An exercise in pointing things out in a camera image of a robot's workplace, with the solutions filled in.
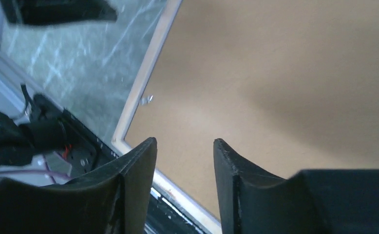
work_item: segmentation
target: small metal object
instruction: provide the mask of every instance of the small metal object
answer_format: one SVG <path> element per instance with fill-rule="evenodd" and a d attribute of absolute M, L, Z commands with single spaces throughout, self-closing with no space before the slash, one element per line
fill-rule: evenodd
<path fill-rule="evenodd" d="M 141 105 L 144 106 L 144 105 L 150 103 L 152 100 L 153 100 L 153 95 L 149 95 L 149 96 L 141 98 L 140 103 L 141 103 Z"/>

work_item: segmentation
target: marble floor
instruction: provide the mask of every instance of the marble floor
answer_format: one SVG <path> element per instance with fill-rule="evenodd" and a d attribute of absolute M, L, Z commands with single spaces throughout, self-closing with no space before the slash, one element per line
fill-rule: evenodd
<path fill-rule="evenodd" d="M 108 145 L 166 0 L 110 0 L 116 22 L 5 24 L 1 48 Z"/>

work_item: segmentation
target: purple cable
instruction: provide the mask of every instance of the purple cable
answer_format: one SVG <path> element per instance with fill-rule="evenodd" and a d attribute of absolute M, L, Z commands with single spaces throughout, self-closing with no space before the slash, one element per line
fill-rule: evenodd
<path fill-rule="evenodd" d="M 45 171 L 45 170 L 13 170 L 13 171 L 1 171 L 0 172 L 0 176 L 6 176 L 6 175 L 24 175 L 24 174 L 39 174 L 39 175 L 48 175 L 50 177 L 56 176 L 56 177 L 60 177 L 62 179 L 67 179 L 67 180 L 71 180 L 72 179 L 67 174 L 58 173 L 58 172 L 51 172 L 51 171 Z"/>
<path fill-rule="evenodd" d="M 49 166 L 47 165 L 47 161 L 46 161 L 46 157 L 45 157 L 45 155 L 42 155 L 42 157 L 43 157 L 43 161 L 45 162 L 45 168 L 46 168 L 46 170 L 47 170 L 48 172 L 50 172 L 50 168 L 49 168 Z M 56 180 L 55 180 L 55 178 L 53 178 L 53 176 L 50 177 L 50 180 L 52 181 L 52 183 L 56 184 Z"/>

